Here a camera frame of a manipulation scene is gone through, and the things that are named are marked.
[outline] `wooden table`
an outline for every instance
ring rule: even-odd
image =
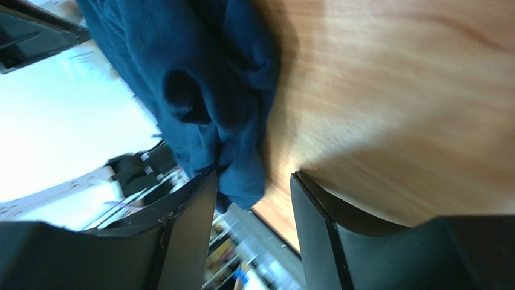
[[[515,213],[515,2],[255,0],[282,48],[269,186],[298,249],[290,173],[373,214]]]

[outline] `dark blue fabric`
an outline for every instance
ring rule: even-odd
[[[264,194],[259,152],[279,61],[250,1],[77,2],[186,173],[216,169],[222,203],[254,205]]]

